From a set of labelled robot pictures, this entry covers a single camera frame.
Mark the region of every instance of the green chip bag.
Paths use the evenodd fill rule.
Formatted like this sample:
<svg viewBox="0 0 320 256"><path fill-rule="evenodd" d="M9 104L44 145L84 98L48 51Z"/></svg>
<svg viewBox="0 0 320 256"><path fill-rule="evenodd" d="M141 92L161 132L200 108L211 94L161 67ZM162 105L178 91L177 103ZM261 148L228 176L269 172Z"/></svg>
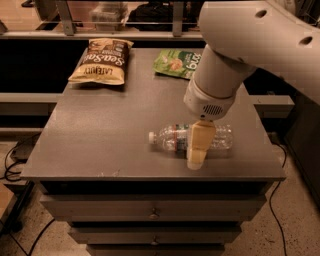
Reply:
<svg viewBox="0 0 320 256"><path fill-rule="evenodd" d="M180 50L161 50L153 63L154 71L175 77L190 79L201 59L201 54Z"/></svg>

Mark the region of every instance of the drawer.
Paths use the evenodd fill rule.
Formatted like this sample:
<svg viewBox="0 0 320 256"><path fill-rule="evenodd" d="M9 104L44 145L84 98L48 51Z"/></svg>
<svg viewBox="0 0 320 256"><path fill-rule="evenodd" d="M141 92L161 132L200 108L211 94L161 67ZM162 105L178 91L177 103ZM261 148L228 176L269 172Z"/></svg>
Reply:
<svg viewBox="0 0 320 256"><path fill-rule="evenodd" d="M60 221L246 221L263 195L43 195Z"/></svg>
<svg viewBox="0 0 320 256"><path fill-rule="evenodd" d="M92 256L220 256L223 246L87 245Z"/></svg>
<svg viewBox="0 0 320 256"><path fill-rule="evenodd" d="M240 227L215 227L211 223L113 224L110 227L71 228L69 235L79 244L225 244L241 233Z"/></svg>

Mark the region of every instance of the speckled floor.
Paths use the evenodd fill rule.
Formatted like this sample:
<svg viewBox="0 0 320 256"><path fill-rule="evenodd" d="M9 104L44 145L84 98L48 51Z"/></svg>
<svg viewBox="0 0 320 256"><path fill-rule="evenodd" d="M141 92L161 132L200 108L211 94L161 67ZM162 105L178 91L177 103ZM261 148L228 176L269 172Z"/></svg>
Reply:
<svg viewBox="0 0 320 256"><path fill-rule="evenodd" d="M12 143L0 142L0 170L5 152ZM283 151L274 146L275 156L282 163ZM289 155L284 167L287 179L273 197L274 211L283 227L288 256L316 256L320 252L320 211ZM269 198L274 186L268 191ZM39 232L52 219L39 203L40 192L34 189L21 214L23 229L12 235L29 252ZM269 205L265 204L251 222L242 224L243 232L232 244L226 245L223 256L281 256L282 237ZM34 256L88 256L85 245L78 245L67 234L68 224L55 221L38 241ZM9 235L0 238L1 256L23 256L22 250Z"/></svg>

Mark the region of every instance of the chip bag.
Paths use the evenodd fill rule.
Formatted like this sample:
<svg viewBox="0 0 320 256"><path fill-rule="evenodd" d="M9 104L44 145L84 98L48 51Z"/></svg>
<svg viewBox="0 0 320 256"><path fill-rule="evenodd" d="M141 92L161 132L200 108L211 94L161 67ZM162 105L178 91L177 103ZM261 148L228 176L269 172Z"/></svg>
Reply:
<svg viewBox="0 0 320 256"><path fill-rule="evenodd" d="M153 63L154 71L175 77L191 79L201 59L201 54L180 50L161 50Z"/></svg>
<svg viewBox="0 0 320 256"><path fill-rule="evenodd" d="M90 39L87 53L68 80L78 83L124 84L132 45L133 42L123 39Z"/></svg>

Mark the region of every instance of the power cord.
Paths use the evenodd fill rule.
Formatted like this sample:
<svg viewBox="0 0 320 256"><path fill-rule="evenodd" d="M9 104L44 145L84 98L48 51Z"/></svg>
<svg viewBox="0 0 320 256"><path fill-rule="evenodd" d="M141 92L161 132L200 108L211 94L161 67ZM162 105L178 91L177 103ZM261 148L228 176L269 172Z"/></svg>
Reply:
<svg viewBox="0 0 320 256"><path fill-rule="evenodd" d="M34 248L36 247L39 239L41 238L41 236L43 235L43 233L50 227L50 225L55 221L55 219L50 220L47 225L41 230L41 232L39 233L39 235L37 236L37 238L34 240L31 249L29 251L29 253L27 253L27 251L25 249L23 249L23 247L21 246L21 244L17 241L17 239L14 238L14 236L11 234L10 230L9 230L9 235L10 237L13 239L13 241L19 246L19 248L23 251L23 253L26 256L32 256L32 253L34 251ZM3 228L6 228L4 223L0 220L0 223L2 224Z"/></svg>
<svg viewBox="0 0 320 256"><path fill-rule="evenodd" d="M5 158L4 158L4 168L5 168L5 173L4 173L4 176L3 177L0 177L0 180L3 180L3 179L6 179L7 181L9 182L18 182L20 181L21 179L20 178L16 178L16 179L12 179L11 177L14 176L14 175L19 175L21 172L13 172L11 171L11 168L13 168L14 166L16 165L19 165L19 164L25 164L25 162L23 161L17 161L17 162L14 162L12 163L11 165L8 166L7 162L8 162L8 157L10 155L10 153L12 151L14 151L15 149L19 148L21 145L23 145L24 143L26 143L27 141L29 140L32 140L33 138L37 137L37 136L40 136L41 133L37 133L35 135L32 135L30 136L29 138L21 141L21 142L18 142L17 145L15 145L13 148L11 148L8 153L6 154Z"/></svg>
<svg viewBox="0 0 320 256"><path fill-rule="evenodd" d="M286 164L286 161L287 161L287 151L284 147L282 147L280 144L278 143L275 143L273 141L271 141L271 143L273 145L276 145L278 146L279 148L281 148L284 152L284 160L283 160L283 163L282 163L282 168L284 168L285 164ZM277 221L277 224L279 226L279 229L280 229L280 232L281 232L281 236L282 236L282 243L283 243L283 251L284 251L284 255L287 256L287 243L286 243L286 239L285 239L285 235L284 235L284 232L283 232L283 228L281 226L281 223L279 221L279 219L277 218L274 210L273 210L273 207L272 207L272 198L275 194L275 192L278 190L278 188L280 187L281 185L281 181L278 182L277 186L275 187L275 189L272 191L271 193L271 196L270 196L270 199L269 199L269 207L270 207L270 210L271 210L271 213L273 215L273 217L275 218L275 220Z"/></svg>

